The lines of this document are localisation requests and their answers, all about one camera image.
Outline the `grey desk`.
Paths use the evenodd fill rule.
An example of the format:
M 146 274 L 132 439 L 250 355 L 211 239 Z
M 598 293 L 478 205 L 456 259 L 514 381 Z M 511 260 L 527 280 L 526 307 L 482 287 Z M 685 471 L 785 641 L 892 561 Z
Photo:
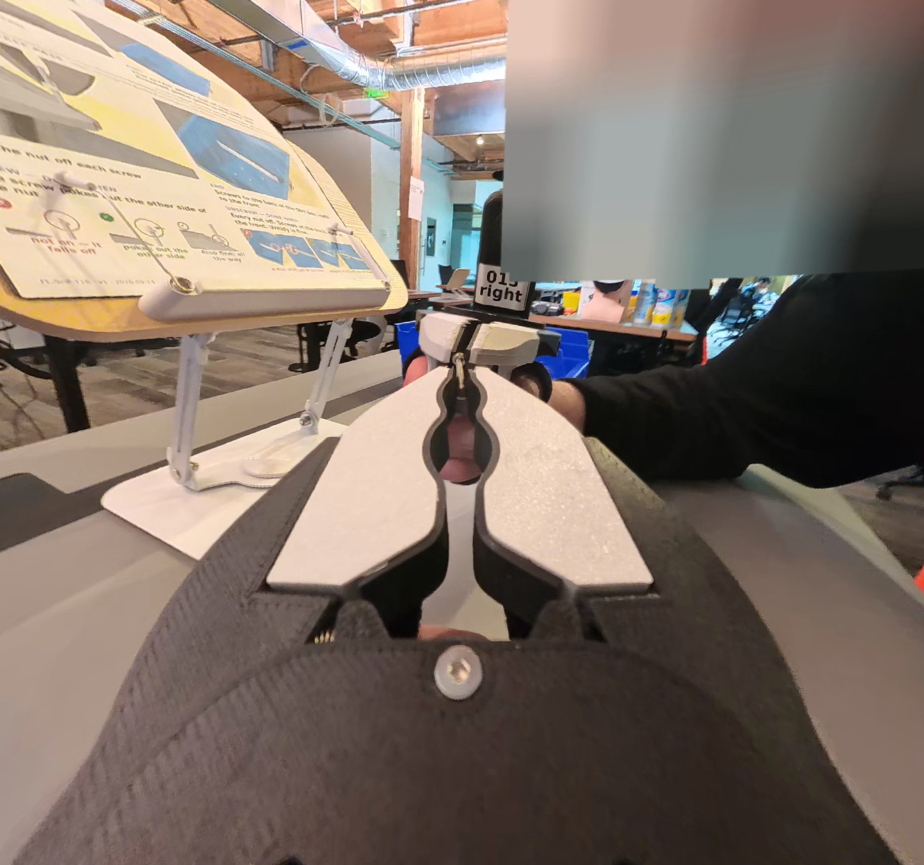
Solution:
M 266 584 L 337 440 L 205 551 L 13 863 L 922 863 L 922 603 L 836 530 L 586 439 L 655 594 L 503 640 L 478 481 L 443 479 L 448 570 L 398 638 Z

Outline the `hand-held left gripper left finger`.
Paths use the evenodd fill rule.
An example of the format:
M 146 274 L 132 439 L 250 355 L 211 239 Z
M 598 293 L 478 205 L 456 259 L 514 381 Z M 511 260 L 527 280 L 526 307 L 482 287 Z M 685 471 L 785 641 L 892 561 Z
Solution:
M 456 400 L 438 366 L 364 412 L 337 440 L 266 577 L 282 594 L 372 604 L 388 632 L 416 638 L 445 580 L 445 485 L 433 455 Z

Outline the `person's right forearm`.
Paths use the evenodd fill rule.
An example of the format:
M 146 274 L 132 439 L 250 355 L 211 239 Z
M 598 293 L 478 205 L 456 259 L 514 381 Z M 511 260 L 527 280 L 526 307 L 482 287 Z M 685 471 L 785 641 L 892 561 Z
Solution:
M 555 387 L 645 481 L 762 465 L 831 488 L 922 464 L 923 272 L 804 276 L 718 356 Z

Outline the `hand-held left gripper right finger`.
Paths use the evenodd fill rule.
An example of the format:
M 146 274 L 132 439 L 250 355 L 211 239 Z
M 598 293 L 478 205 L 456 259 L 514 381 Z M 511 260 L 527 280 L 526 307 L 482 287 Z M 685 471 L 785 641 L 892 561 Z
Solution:
M 653 596 L 653 571 L 584 436 L 486 367 L 469 380 L 481 473 L 462 538 L 502 639 L 525 638 L 550 603 L 587 613 L 595 599 Z

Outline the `wooden pillar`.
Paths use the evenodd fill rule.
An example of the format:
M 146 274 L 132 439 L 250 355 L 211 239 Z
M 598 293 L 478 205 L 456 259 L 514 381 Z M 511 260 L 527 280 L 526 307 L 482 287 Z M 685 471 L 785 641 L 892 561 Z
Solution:
M 419 287 L 421 222 L 408 218 L 410 176 L 421 177 L 425 90 L 416 87 L 401 100 L 398 254 L 404 263 L 411 291 Z

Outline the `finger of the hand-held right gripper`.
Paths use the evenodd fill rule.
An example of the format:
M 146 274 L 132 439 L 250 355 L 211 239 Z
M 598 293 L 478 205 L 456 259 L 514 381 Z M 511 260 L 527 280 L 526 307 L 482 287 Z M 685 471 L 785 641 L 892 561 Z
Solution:
M 431 312 L 422 316 L 418 330 L 425 373 L 441 366 L 452 370 L 451 359 L 456 351 L 466 353 L 469 368 L 470 341 L 478 325 L 478 319 L 452 312 Z
M 539 330 L 504 322 L 481 322 L 470 341 L 470 367 L 511 372 L 534 363 L 539 345 Z

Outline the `person's right hand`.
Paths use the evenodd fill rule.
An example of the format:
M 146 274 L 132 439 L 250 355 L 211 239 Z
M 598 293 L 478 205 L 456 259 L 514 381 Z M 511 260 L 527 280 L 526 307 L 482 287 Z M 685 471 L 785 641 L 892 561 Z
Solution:
M 429 370 L 425 353 L 415 349 L 403 363 L 403 386 L 422 378 Z M 510 382 L 547 403 L 578 432 L 586 431 L 587 404 L 577 381 L 552 381 L 543 365 L 530 363 L 514 369 Z M 475 429 L 468 412 L 458 409 L 447 428 L 448 457 L 441 476 L 448 483 L 473 484 L 481 475 L 475 459 Z

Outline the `dark grey desk mat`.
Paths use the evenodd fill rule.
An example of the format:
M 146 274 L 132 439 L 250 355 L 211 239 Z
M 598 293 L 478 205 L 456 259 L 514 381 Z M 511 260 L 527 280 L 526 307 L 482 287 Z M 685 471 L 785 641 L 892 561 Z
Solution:
M 109 482 L 65 493 L 37 476 L 1 479 L 1 551 L 29 542 L 99 512 Z

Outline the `instruction sheet on white stand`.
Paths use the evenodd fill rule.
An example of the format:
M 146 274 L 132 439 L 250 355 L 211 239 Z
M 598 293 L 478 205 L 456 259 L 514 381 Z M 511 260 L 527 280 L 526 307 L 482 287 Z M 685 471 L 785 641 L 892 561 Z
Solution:
M 2 271 L 3 315 L 47 336 L 87 342 L 181 338 L 175 422 L 167 444 L 167 466 L 118 484 L 104 494 L 102 505 L 192 559 L 200 559 L 230 523 L 299 459 L 326 439 L 337 440 L 344 432 L 321 416 L 353 319 L 396 311 L 408 299 L 394 264 L 334 180 L 316 160 L 294 147 L 308 160 L 308 168 L 341 213 L 343 222 L 352 225 L 358 243 L 370 251 L 375 270 L 387 276 L 388 297 L 383 306 L 321 309 L 315 304 L 313 292 L 203 293 L 188 280 L 173 277 L 139 298 L 30 301 L 13 290 Z M 322 353 L 316 383 L 301 416 L 194 456 L 202 371 L 214 335 L 312 320 L 332 323 L 330 344 Z

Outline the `printed instruction sheet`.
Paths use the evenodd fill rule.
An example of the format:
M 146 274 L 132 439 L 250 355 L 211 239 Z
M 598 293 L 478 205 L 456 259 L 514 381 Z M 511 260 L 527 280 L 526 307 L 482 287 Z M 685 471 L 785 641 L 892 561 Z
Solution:
M 30 301 L 313 292 L 388 278 L 300 155 L 223 81 L 93 0 L 2 0 L 2 271 Z

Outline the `silver spiral air duct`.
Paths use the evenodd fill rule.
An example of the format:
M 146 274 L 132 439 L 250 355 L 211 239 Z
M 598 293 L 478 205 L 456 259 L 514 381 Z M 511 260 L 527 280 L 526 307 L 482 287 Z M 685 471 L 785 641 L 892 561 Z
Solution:
M 354 86 L 384 92 L 500 82 L 505 79 L 507 38 L 485 38 L 433 48 L 405 49 L 387 59 L 352 47 L 328 49 L 329 70 Z

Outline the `blue plastic bin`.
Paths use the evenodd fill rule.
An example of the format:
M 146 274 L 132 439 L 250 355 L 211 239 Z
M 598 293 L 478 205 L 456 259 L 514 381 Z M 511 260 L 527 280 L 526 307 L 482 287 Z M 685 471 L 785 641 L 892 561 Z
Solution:
M 398 350 L 401 355 L 402 375 L 407 374 L 410 362 L 420 352 L 419 330 L 413 321 L 399 323 L 395 326 Z M 554 380 L 566 378 L 583 378 L 588 373 L 590 364 L 590 340 L 588 333 L 574 329 L 548 328 L 543 333 L 559 338 L 554 355 L 540 354 L 535 362 L 542 365 L 549 377 Z

